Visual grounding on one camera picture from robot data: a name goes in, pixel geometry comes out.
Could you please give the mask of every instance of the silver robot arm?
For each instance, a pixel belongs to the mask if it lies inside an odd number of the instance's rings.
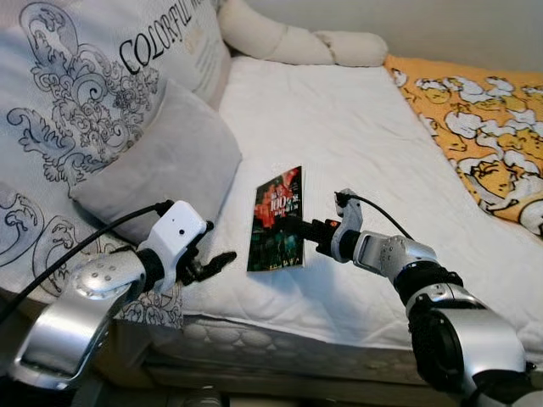
[[[441,267],[433,249],[403,236],[362,231],[360,202],[351,190],[336,194],[342,222],[297,218],[283,229],[317,242],[316,251],[389,279],[406,307],[421,377],[462,405],[541,406],[514,328]]]
[[[8,374],[16,382],[50,390],[73,388],[123,305],[151,289],[168,291],[213,276],[235,259],[221,254],[202,266],[196,244],[213,225],[183,201],[154,225],[137,251],[122,248],[73,270],[60,297],[39,316]]]

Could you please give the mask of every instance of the gray pillow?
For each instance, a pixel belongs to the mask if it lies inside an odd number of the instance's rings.
[[[160,111],[141,140],[74,189],[73,198],[104,222],[165,199],[189,202],[215,220],[241,153],[221,117],[189,90],[168,81]],[[149,214],[116,231],[140,243],[157,221]]]

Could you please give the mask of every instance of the white bedsheet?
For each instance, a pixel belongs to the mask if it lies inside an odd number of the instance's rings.
[[[183,288],[186,314],[264,326],[322,341],[410,348],[390,283],[305,243],[305,267],[248,273],[255,189],[301,164],[305,220],[337,219],[333,192],[349,187],[388,210],[457,271],[466,287],[518,330],[543,360],[543,243],[486,215],[384,68],[291,66],[240,57],[221,103],[244,161],[210,239],[234,249],[220,275]],[[363,229],[398,232],[363,206]]]

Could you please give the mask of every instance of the red book cover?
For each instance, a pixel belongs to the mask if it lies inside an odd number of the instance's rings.
[[[303,265],[304,240],[277,228],[277,219],[284,216],[302,218],[301,166],[256,189],[248,271]]]

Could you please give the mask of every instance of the black cable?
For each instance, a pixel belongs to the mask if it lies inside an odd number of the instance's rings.
[[[8,319],[8,317],[17,309],[20,303],[22,303],[32,291],[34,291],[40,284],[42,284],[45,280],[47,280],[47,278],[51,276],[61,265],[63,265],[66,261],[74,257],[77,253],[79,253],[80,250],[82,250],[88,244],[98,239],[104,233],[107,233],[108,231],[115,229],[117,226],[129,220],[137,218],[138,216],[145,215],[149,212],[153,212],[154,210],[160,216],[162,216],[169,208],[171,208],[173,204],[174,204],[173,201],[170,201],[170,200],[164,201],[161,203],[156,203],[146,208],[136,210],[128,215],[122,216],[118,220],[111,222],[109,225],[103,227],[102,229],[95,231],[91,236],[87,237],[77,246],[72,248],[68,253],[66,253],[64,256],[62,256],[60,259],[58,259],[52,265],[50,265],[42,274],[36,277],[36,279],[33,282],[31,282],[28,286],[26,286],[26,288],[23,291],[17,294],[15,298],[12,299],[6,305],[6,307],[2,310],[2,313],[0,313],[0,325],[2,325],[3,322]]]
[[[409,233],[407,233],[407,231],[403,227],[401,227],[401,225],[398,222],[395,221],[395,219],[392,216],[387,214],[384,209],[382,209],[376,203],[373,203],[369,199],[359,197],[358,195],[352,195],[350,193],[342,193],[342,192],[336,192],[336,198],[338,199],[338,201],[343,201],[343,202],[346,202],[349,198],[354,198],[354,199],[358,199],[359,201],[362,201],[362,202],[372,206],[373,208],[378,210],[381,213],[381,215],[383,215],[385,218],[387,218],[394,226],[396,226],[396,228],[401,232],[402,235],[404,235],[408,239],[415,240],[415,239],[413,239],[411,237],[411,235]]]

